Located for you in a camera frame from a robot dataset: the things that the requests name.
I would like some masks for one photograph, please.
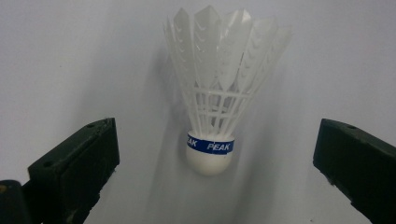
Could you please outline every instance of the white background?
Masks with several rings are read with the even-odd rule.
[[[293,38],[234,133],[222,175],[184,160],[190,124],[163,22],[213,5]],[[396,145],[396,1],[0,2],[0,179],[116,118],[121,164],[86,223],[370,223],[313,165],[322,118]]]

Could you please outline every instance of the blue label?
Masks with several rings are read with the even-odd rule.
[[[216,154],[216,155],[227,155],[233,151],[233,141],[231,142],[213,142],[194,138],[189,135],[187,145],[197,151]]]

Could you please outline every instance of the shuttlecock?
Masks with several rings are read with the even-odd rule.
[[[200,174],[219,174],[233,155],[235,125],[274,70],[290,28],[244,9],[221,17],[208,6],[194,15],[193,29],[181,8],[164,32],[191,121],[187,160]]]

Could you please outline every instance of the gray background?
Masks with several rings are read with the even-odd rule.
[[[190,124],[163,22],[213,5],[293,38],[234,133],[222,175],[184,160]],[[1,1],[0,179],[83,125],[118,124],[121,164],[86,223],[369,223],[312,165],[322,118],[396,145],[393,0]]]

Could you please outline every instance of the white shuttlecock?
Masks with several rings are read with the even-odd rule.
[[[235,125],[274,70],[290,28],[244,9],[221,17],[208,6],[194,15],[192,31],[181,8],[164,32],[191,121],[188,162],[200,174],[219,174],[233,155]]]

